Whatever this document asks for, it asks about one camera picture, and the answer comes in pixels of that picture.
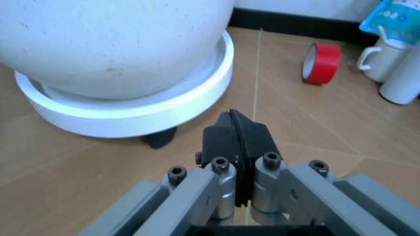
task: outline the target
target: hex socket screw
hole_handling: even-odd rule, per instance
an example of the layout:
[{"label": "hex socket screw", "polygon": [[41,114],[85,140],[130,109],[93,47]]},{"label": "hex socket screw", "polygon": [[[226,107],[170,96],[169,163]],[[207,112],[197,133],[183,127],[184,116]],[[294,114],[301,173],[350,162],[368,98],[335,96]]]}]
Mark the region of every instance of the hex socket screw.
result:
[{"label": "hex socket screw", "polygon": [[314,169],[318,174],[320,174],[324,178],[328,176],[328,172],[330,171],[329,166],[321,160],[312,160],[309,163],[309,167]]},{"label": "hex socket screw", "polygon": [[263,156],[263,164],[269,170],[276,170],[280,167],[281,160],[283,158],[279,153],[276,152],[266,152]]},{"label": "hex socket screw", "polygon": [[201,165],[203,163],[203,153],[200,151],[195,152],[195,164]]},{"label": "hex socket screw", "polygon": [[187,177],[187,170],[184,166],[173,166],[168,170],[169,182],[178,186]]},{"label": "hex socket screw", "polygon": [[229,170],[229,161],[228,159],[218,156],[211,160],[211,170],[216,174],[226,173]]}]

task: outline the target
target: floor seam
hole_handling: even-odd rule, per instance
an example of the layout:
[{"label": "floor seam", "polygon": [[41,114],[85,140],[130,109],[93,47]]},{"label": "floor seam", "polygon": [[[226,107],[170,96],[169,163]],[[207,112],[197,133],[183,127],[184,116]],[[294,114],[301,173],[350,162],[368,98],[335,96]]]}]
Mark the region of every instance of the floor seam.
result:
[{"label": "floor seam", "polygon": [[257,61],[255,67],[255,87],[254,87],[254,107],[252,111],[252,121],[256,120],[257,115],[257,102],[258,102],[258,78],[260,77],[260,48],[261,48],[261,36],[263,30],[258,31],[258,45],[257,45]]},{"label": "floor seam", "polygon": [[382,111],[378,110],[377,108],[375,108],[374,106],[370,105],[369,103],[363,101],[362,99],[360,99],[359,97],[357,97],[356,95],[352,94],[350,91],[348,91],[347,89],[343,88],[341,85],[339,85],[338,83],[334,83],[337,87],[339,87],[341,90],[345,91],[347,94],[349,94],[350,96],[352,96],[353,98],[357,99],[358,101],[362,102],[363,104],[369,106],[370,108],[372,108],[373,110],[375,110],[377,113],[379,113],[381,116],[383,116],[386,120],[390,121],[390,122],[395,122],[397,123],[400,127],[402,127],[403,129],[406,129],[407,131],[409,131],[410,133],[414,134],[415,136],[420,136],[419,134],[417,134],[416,132],[412,131],[411,129],[407,128],[405,125],[401,124],[400,122],[397,121],[393,121],[390,120],[390,118],[383,113]]},{"label": "floor seam", "polygon": [[334,153],[337,153],[337,154],[344,154],[344,155],[350,155],[350,156],[358,156],[358,157],[364,156],[362,154],[348,153],[348,152],[331,150],[331,149],[322,148],[322,147],[314,147],[314,146],[310,146],[310,145],[294,144],[294,143],[288,143],[288,142],[282,142],[282,141],[278,141],[278,143],[283,144],[283,145],[302,147],[302,148],[312,148],[312,149],[316,149],[316,150],[320,150],[320,151],[329,151],[329,152],[334,152]]},{"label": "floor seam", "polygon": [[344,177],[344,176],[348,176],[349,174],[350,174],[350,172],[352,171],[352,170],[354,170],[355,168],[356,168],[356,166],[358,166],[362,161],[364,161],[366,159],[366,157],[365,156],[362,156],[361,158],[360,158],[360,160],[358,160],[356,163],[355,163],[355,165],[351,168],[351,169],[349,169],[348,171],[346,171],[346,172],[344,172],[343,173],[343,175],[342,175],[342,177]]},{"label": "floor seam", "polygon": [[366,159],[372,159],[372,160],[376,160],[376,161],[383,161],[383,162],[388,162],[388,163],[393,163],[393,164],[396,164],[396,165],[401,165],[401,166],[410,166],[410,167],[418,167],[418,168],[420,168],[420,165],[419,164],[408,164],[408,163],[401,163],[401,162],[397,162],[397,161],[393,161],[393,160],[384,160],[384,159],[381,159],[381,158],[378,158],[378,157],[370,157],[370,156],[366,156]]},{"label": "floor seam", "polygon": [[[258,79],[260,77],[260,48],[261,48],[261,36],[263,34],[263,29],[258,31],[258,39],[257,39],[257,61],[255,66],[255,87],[254,87],[254,106],[252,111],[252,121],[255,122],[257,116],[257,103],[258,103]],[[250,210],[249,207],[245,210],[245,225],[249,225],[249,216]]]},{"label": "floor seam", "polygon": [[278,90],[278,88],[276,86],[274,86],[272,83],[270,83],[269,81],[266,81],[267,83],[269,83],[276,91],[278,91],[280,93],[280,95],[282,95],[283,97],[285,97],[287,100],[289,100],[290,102],[292,102],[295,106],[297,106],[299,109],[301,109],[305,114],[307,114],[310,118],[312,118],[314,121],[316,121],[317,123],[319,123],[322,127],[324,127],[326,130],[328,130],[330,133],[332,133],[334,136],[336,136],[340,141],[342,141],[344,144],[346,144],[347,146],[349,146],[353,151],[357,152],[357,154],[364,156],[363,153],[361,153],[360,151],[358,151],[356,148],[354,148],[352,145],[350,145],[348,142],[346,142],[345,140],[343,140],[340,136],[338,136],[335,132],[333,132],[330,128],[326,127],[322,122],[320,122],[318,119],[316,119],[311,113],[309,113],[307,110],[305,110],[302,106],[300,106],[299,104],[297,104],[295,101],[293,101],[292,99],[284,96],[283,94],[281,94],[280,90]]}]

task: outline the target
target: red tape roll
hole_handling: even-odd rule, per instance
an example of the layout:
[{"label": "red tape roll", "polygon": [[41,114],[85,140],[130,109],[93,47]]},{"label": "red tape roll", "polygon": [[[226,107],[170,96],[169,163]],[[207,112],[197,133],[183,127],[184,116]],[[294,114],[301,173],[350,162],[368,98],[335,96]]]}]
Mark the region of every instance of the red tape roll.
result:
[{"label": "red tape roll", "polygon": [[331,81],[340,64],[340,54],[340,47],[336,45],[313,44],[303,64],[303,81],[317,85]]}]

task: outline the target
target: blue package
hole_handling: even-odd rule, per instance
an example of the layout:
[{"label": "blue package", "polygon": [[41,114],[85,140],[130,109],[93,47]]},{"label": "blue package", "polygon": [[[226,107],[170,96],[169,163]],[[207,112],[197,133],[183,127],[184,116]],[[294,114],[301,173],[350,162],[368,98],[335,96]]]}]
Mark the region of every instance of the blue package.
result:
[{"label": "blue package", "polygon": [[420,39],[420,0],[384,0],[360,24],[359,29],[416,45]]}]

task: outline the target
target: white wall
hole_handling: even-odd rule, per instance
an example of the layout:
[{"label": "white wall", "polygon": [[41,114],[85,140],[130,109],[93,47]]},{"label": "white wall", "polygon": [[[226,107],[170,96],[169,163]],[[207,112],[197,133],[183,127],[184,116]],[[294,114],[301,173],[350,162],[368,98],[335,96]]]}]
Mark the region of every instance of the white wall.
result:
[{"label": "white wall", "polygon": [[235,7],[361,22],[380,0],[236,0]]}]

